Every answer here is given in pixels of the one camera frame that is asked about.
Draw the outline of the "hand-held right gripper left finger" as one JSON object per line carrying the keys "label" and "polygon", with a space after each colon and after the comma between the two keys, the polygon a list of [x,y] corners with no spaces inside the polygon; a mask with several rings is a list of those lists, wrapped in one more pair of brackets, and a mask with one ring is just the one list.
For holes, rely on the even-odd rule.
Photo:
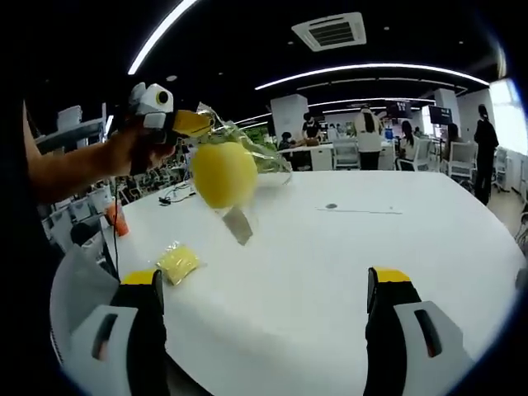
{"label": "hand-held right gripper left finger", "polygon": [[127,275],[74,330],[69,378],[83,395],[168,395],[163,274]]}

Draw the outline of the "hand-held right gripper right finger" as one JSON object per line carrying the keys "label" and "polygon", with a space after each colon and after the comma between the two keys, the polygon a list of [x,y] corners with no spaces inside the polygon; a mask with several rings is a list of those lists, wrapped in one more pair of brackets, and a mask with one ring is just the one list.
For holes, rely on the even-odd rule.
{"label": "hand-held right gripper right finger", "polygon": [[403,272],[368,270],[365,395],[447,395],[474,361],[462,330]]}

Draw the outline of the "person's left hand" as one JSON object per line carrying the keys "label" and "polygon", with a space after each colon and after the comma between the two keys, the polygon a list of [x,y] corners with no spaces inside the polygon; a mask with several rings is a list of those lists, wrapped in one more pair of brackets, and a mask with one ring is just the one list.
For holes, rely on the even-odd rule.
{"label": "person's left hand", "polygon": [[127,125],[114,132],[101,149],[101,166],[106,177],[135,176],[158,167],[175,153],[175,144],[154,143],[154,132]]}

